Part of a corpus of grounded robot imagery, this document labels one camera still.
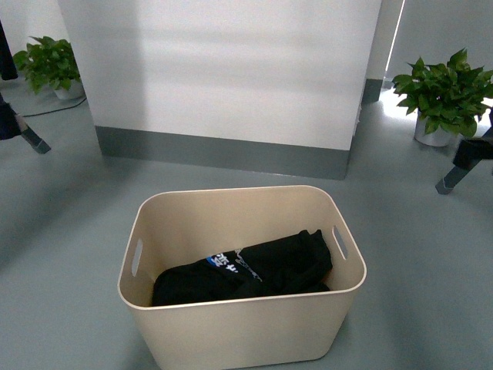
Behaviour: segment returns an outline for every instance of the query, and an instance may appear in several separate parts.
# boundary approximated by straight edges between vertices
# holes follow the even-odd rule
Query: white wall
[[[468,49],[473,67],[493,69],[493,0],[407,0],[387,77],[411,72],[407,62],[447,62]]]
[[[95,124],[349,150],[381,0],[59,0]]]
[[[0,0],[0,19],[12,54],[35,43],[29,36],[69,38],[57,0]]]

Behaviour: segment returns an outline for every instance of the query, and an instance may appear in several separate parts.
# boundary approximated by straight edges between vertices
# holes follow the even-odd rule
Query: black cable
[[[28,118],[28,117],[36,117],[36,116],[43,116],[44,114],[50,114],[50,113],[54,113],[54,112],[60,112],[61,110],[67,110],[67,109],[72,109],[72,108],[76,108],[77,106],[80,106],[82,103],[84,103],[85,101],[87,100],[87,97],[82,99],[80,102],[78,102],[77,104],[75,104],[74,106],[67,106],[65,108],[60,108],[60,109],[55,109],[55,110],[50,110],[48,112],[43,112],[43,113],[36,113],[36,114],[28,114],[27,116],[23,116],[24,118]]]

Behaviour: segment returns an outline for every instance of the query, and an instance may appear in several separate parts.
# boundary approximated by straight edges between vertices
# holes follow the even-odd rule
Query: white flower pot
[[[75,81],[74,79],[72,80],[70,89],[58,89],[54,91],[60,100],[82,98],[86,94],[84,91],[84,86],[79,81]]]
[[[451,142],[452,137],[454,137],[454,134],[448,133],[441,127],[438,127],[434,133],[425,134],[424,129],[426,127],[427,120],[427,117],[425,119],[421,119],[421,115],[418,114],[414,138],[420,143],[429,146],[447,146]]]

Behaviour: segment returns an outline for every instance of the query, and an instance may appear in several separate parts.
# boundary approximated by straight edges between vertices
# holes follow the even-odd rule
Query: gray baseboard
[[[349,150],[96,126],[105,156],[342,180]]]
[[[375,103],[380,99],[380,91],[383,84],[382,79],[367,79],[364,85],[361,104]]]

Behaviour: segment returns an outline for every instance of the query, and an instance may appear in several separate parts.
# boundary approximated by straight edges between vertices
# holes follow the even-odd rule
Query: potted plant
[[[410,114],[418,110],[414,137],[432,146],[445,146],[453,135],[471,137],[485,110],[484,98],[493,98],[493,70],[472,69],[466,49],[456,52],[445,65],[425,65],[420,57],[410,75],[392,80],[394,93],[406,95],[397,106],[406,106]]]
[[[27,50],[17,52],[13,59],[34,93],[39,93],[44,85],[49,85],[60,99],[84,96],[70,42],[65,39],[55,41],[48,36],[32,39],[39,44],[28,43]]]

